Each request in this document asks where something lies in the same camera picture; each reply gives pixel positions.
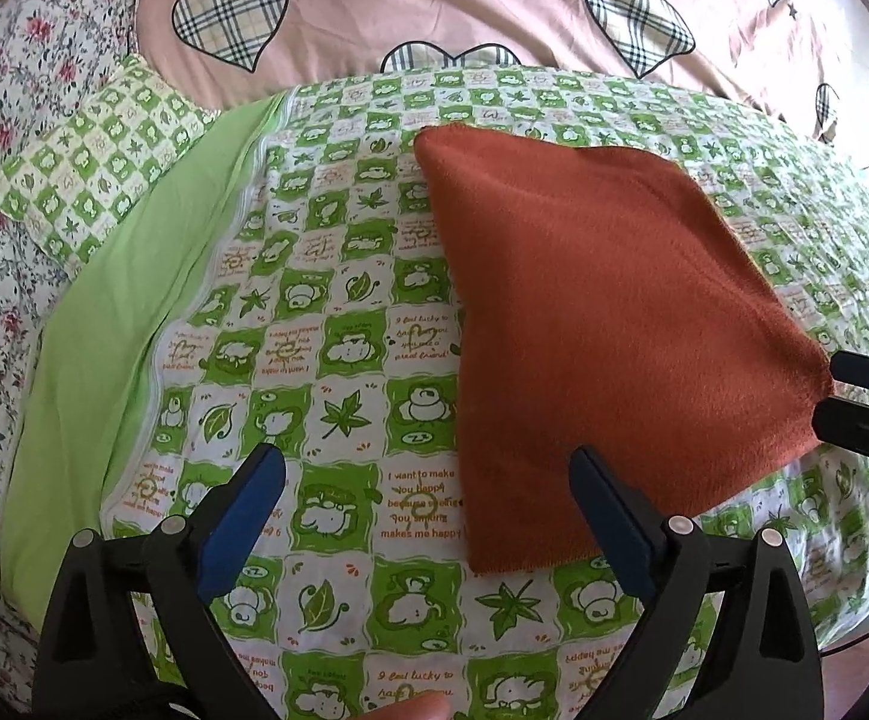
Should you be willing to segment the person's left hand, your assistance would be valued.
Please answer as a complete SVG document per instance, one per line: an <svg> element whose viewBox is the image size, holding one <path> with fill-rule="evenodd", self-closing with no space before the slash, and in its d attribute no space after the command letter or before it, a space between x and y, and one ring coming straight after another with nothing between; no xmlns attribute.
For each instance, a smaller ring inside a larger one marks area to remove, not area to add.
<svg viewBox="0 0 869 720"><path fill-rule="evenodd" d="M445 695L423 692L407 700L359 715L356 720L450 720L452 709Z"/></svg>

